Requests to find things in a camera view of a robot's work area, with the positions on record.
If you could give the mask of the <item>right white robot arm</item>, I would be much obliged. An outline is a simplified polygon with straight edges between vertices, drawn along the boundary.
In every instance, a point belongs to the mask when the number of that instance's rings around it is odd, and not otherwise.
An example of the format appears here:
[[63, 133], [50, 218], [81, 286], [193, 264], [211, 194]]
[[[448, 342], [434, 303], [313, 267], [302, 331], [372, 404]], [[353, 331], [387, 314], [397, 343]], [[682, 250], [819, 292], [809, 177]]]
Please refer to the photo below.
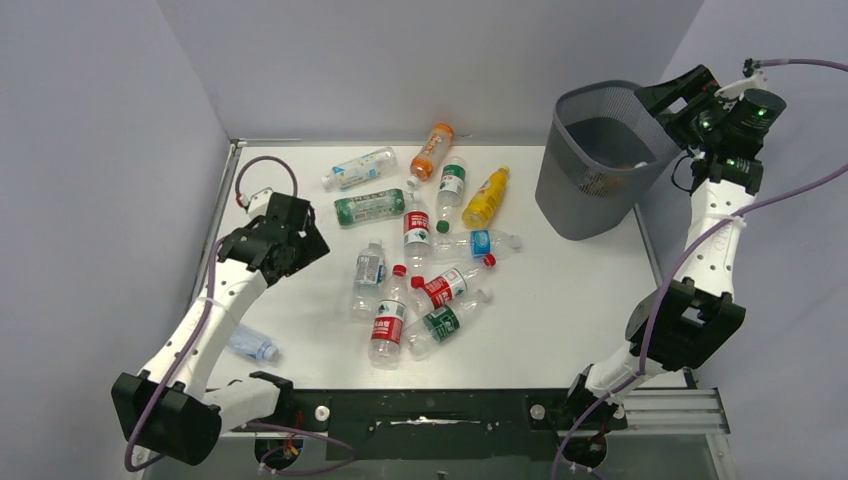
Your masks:
[[623, 417], [628, 393], [660, 374], [703, 365], [743, 323], [746, 310], [734, 299], [734, 261], [743, 216], [764, 176], [757, 156], [786, 108], [769, 91], [759, 61], [747, 60], [743, 75], [720, 86], [698, 65], [625, 97], [650, 133], [690, 158], [691, 221], [682, 258], [634, 309], [624, 345], [589, 365], [563, 398], [572, 425]]

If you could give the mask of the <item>red label water bottle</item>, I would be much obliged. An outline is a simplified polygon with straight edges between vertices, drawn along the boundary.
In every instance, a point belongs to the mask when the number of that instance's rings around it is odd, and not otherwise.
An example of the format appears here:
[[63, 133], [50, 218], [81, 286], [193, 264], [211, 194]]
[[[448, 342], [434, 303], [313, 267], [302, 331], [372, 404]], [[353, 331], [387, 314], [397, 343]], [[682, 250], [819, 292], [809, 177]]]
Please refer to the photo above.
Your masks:
[[425, 269], [431, 255], [430, 218], [426, 205], [418, 202], [403, 217], [403, 253], [411, 272]]

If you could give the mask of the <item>clear bottle grey label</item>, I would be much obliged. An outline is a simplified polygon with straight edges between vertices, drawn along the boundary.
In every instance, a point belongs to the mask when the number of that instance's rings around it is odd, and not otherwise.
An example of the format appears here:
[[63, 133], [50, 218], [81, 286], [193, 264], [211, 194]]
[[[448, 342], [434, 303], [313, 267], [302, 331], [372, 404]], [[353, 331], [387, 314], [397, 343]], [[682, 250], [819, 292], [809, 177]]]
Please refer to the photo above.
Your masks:
[[372, 319], [382, 299], [387, 274], [383, 242], [372, 238], [356, 258], [350, 311], [355, 319]]

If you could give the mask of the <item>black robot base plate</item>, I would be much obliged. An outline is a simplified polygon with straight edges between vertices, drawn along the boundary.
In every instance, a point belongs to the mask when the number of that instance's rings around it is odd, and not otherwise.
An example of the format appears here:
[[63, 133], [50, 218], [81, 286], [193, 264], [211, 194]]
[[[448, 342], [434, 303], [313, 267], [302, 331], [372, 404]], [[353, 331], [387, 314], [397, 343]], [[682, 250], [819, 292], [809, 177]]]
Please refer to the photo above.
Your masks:
[[326, 444], [325, 460], [546, 460], [561, 452], [590, 463], [605, 437], [624, 430], [623, 407], [596, 406], [576, 384], [556, 389], [300, 389], [281, 380], [276, 409], [246, 431], [282, 439], [258, 442], [258, 456], [281, 470], [306, 441]]

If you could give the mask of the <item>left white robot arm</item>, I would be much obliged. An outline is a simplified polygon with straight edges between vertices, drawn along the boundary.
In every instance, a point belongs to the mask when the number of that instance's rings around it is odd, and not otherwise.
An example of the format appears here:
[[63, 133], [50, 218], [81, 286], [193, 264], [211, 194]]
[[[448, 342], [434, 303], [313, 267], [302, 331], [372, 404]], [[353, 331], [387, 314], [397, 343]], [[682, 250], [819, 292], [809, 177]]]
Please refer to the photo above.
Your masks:
[[224, 387], [210, 389], [208, 381], [255, 301], [329, 251], [311, 203], [282, 193], [214, 244], [206, 284], [176, 330], [138, 373], [120, 374], [111, 388], [128, 471], [149, 465], [134, 462], [137, 447], [196, 466], [222, 434], [286, 414], [293, 388], [287, 379], [256, 371]]

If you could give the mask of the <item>red label bottle front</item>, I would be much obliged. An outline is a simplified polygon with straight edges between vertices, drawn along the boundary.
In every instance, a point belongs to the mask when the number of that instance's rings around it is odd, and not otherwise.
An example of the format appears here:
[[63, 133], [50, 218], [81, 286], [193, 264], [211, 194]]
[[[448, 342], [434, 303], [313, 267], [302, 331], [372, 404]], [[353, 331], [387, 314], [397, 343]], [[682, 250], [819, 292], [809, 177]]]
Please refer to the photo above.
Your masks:
[[400, 361], [401, 337], [410, 299], [406, 276], [406, 266], [395, 265], [387, 281], [385, 295], [377, 303], [368, 357], [378, 369], [394, 369]]

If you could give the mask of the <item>light blue water bottle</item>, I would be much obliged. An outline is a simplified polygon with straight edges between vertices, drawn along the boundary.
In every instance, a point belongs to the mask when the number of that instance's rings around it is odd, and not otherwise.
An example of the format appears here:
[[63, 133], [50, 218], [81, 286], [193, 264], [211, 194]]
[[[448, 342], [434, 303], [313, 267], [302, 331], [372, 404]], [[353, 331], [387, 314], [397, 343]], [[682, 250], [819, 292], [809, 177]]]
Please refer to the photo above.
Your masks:
[[272, 339], [245, 325], [235, 329], [227, 347], [234, 353], [263, 364], [277, 363], [282, 357]]

